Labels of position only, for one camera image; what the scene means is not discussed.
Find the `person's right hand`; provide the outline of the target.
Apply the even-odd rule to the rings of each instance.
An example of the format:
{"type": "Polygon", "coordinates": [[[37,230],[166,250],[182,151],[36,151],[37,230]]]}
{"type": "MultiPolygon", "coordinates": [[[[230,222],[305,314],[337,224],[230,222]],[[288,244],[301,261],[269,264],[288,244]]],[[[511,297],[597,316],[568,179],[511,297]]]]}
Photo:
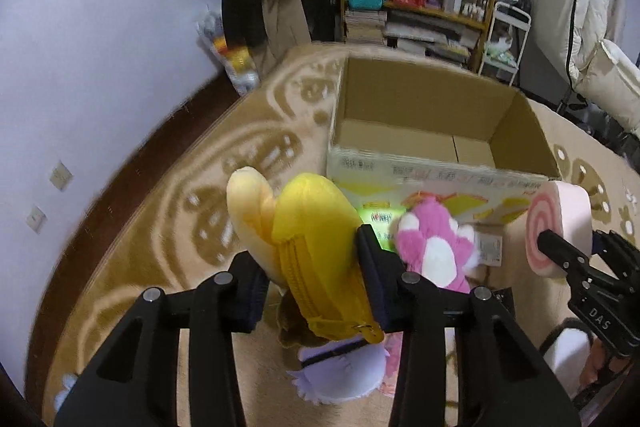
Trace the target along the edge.
{"type": "Polygon", "coordinates": [[[622,371],[627,365],[626,359],[609,358],[608,350],[599,338],[593,340],[590,353],[582,373],[579,376],[579,384],[582,389],[598,380],[598,375],[607,366],[613,373],[622,371]]]}

